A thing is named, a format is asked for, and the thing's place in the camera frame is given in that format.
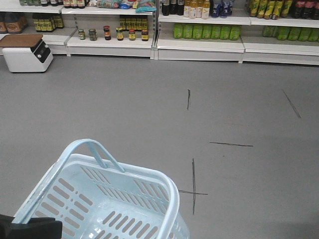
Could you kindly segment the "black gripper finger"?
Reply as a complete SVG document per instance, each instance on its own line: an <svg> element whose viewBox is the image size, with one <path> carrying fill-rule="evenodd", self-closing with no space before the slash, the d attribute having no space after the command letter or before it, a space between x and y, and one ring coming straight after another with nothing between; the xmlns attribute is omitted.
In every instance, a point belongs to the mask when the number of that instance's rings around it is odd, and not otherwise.
<svg viewBox="0 0 319 239"><path fill-rule="evenodd" d="M62 222L55 218L31 218L27 224L14 224L14 217L0 215L1 239L61 239Z"/></svg>

